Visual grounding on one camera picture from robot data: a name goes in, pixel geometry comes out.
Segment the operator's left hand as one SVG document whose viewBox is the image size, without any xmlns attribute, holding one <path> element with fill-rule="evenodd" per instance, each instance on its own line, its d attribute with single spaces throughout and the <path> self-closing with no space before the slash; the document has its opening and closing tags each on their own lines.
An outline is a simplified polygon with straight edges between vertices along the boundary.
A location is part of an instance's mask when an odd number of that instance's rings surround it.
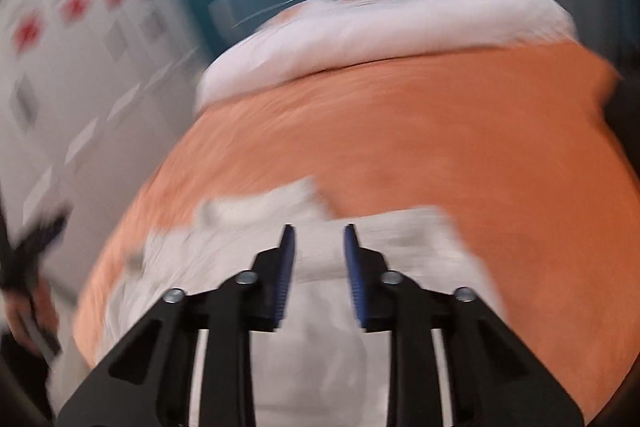
<svg viewBox="0 0 640 427">
<path fill-rule="evenodd" d="M 2 296 L 6 308 L 6 321 L 14 339 L 33 355 L 41 355 L 40 349 L 25 329 L 25 320 L 31 319 L 40 329 L 58 335 L 60 320 L 48 281 L 39 277 L 29 297 L 19 291 L 3 291 Z"/>
</svg>

